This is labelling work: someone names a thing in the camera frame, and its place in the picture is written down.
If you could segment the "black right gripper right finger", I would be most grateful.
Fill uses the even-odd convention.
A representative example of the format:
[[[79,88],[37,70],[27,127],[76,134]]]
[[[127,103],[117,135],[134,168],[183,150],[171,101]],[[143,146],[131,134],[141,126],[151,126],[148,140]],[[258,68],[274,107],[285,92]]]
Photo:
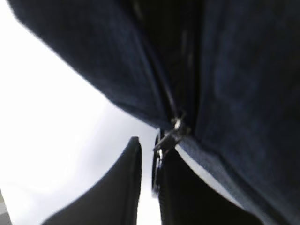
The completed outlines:
[[[162,160],[158,199],[164,225],[262,224],[209,187],[176,150]]]

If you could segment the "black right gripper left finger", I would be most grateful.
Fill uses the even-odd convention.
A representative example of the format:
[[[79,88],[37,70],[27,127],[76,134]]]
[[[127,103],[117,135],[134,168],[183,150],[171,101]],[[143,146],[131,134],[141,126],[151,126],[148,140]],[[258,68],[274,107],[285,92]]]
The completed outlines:
[[[131,137],[110,170],[45,225],[135,225],[142,182],[142,148]]]

